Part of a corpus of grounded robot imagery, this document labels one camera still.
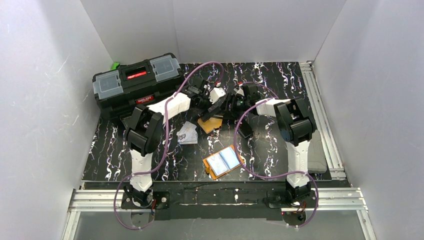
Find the black toolbox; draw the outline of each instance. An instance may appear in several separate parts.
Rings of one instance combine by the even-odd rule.
[[[118,121],[131,116],[137,104],[150,105],[171,96],[184,81],[172,53],[93,76],[94,98],[101,117]]]

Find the white panel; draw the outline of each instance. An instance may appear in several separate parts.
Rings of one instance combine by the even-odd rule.
[[[183,63],[314,60],[346,0],[174,0]]]
[[[423,33],[422,0],[348,0],[315,61],[348,178],[378,239],[424,235]]]
[[[78,0],[0,2],[0,239],[60,239],[112,60]]]
[[[115,62],[133,64],[166,53],[179,60],[172,0],[81,0]]]

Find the gray toolbox lid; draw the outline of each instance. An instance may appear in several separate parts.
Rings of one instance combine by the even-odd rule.
[[[94,94],[98,94],[98,99],[106,99],[123,93],[119,71],[115,70],[95,76],[93,89]]]
[[[152,59],[150,60],[150,65],[153,67],[156,82],[178,76],[178,69],[180,68],[178,60],[171,55]]]

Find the stack of cards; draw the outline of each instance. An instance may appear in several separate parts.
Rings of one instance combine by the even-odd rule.
[[[196,125],[186,121],[182,126],[181,130],[176,133],[178,143],[181,145],[185,144],[197,144],[198,133],[196,132]]]

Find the black marble surface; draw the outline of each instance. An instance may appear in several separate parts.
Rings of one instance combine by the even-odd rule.
[[[185,74],[190,73],[197,64],[181,64]],[[255,81],[262,83],[277,93],[280,99],[302,97],[309,103],[308,95],[297,62],[265,62],[265,63],[226,63],[222,87],[232,89],[239,82]],[[219,77],[217,66],[211,65],[198,72],[204,79],[215,82]],[[267,90],[260,89],[260,94],[271,97]],[[171,139],[168,156],[158,172],[152,173],[154,181],[213,181],[205,173],[202,160],[211,154],[233,144],[234,121],[224,121],[220,129],[206,134],[197,124],[198,117],[191,110],[183,112],[169,121]],[[185,121],[197,125],[198,144],[179,145],[176,133]],[[254,135],[250,138],[237,138],[238,150],[250,168],[259,175],[276,176],[288,171],[287,147],[281,138],[277,123],[272,117],[250,114],[248,122]],[[131,174],[131,155],[124,141],[125,127],[122,123],[113,124],[100,118],[93,137],[87,163],[83,173],[83,181],[120,181]],[[163,145],[153,154],[152,168],[163,154]],[[324,176],[317,174],[317,179]],[[220,177],[218,181],[261,180],[243,170],[241,167]]]

